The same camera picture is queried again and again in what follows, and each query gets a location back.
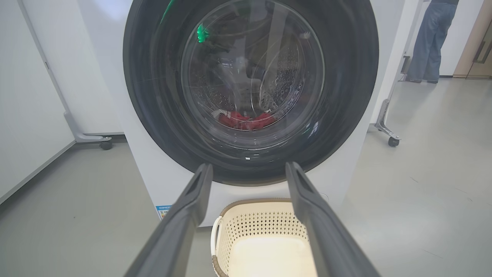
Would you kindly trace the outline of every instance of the front-load washing machine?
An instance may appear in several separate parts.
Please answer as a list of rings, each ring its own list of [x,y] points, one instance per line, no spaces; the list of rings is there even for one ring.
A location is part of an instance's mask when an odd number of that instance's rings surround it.
[[[160,217],[203,163],[214,182],[202,226],[234,201],[289,197],[289,161],[340,206],[377,96],[369,0],[79,6]]]

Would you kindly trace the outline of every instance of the white laundry basket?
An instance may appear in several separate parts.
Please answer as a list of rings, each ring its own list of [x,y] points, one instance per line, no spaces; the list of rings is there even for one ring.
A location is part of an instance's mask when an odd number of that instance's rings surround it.
[[[212,263],[219,277],[315,277],[306,227],[290,199],[237,201],[212,228]]]

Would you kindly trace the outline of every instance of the shoe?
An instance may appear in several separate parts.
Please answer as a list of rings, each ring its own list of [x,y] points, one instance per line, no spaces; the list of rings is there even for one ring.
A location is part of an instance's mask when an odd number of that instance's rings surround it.
[[[417,83],[417,84],[420,84],[422,82],[422,80],[414,80],[414,79],[410,79],[408,78],[408,76],[405,78],[405,82],[412,82],[412,83]]]

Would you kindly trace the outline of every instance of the caster wheel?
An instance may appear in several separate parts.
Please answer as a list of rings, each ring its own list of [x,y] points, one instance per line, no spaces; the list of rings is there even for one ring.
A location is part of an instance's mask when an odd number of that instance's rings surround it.
[[[102,150],[109,150],[111,148],[113,148],[113,143],[109,140],[109,141],[103,141],[99,144],[99,147],[102,148]]]
[[[400,143],[400,141],[398,139],[390,138],[388,140],[388,145],[391,147],[398,146],[399,143]]]

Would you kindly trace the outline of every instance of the jeans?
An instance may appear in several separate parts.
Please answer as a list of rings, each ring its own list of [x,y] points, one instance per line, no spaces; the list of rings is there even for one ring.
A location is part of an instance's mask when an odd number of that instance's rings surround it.
[[[413,49],[407,77],[420,81],[437,81],[441,66],[441,47],[455,16],[457,5],[430,3]]]

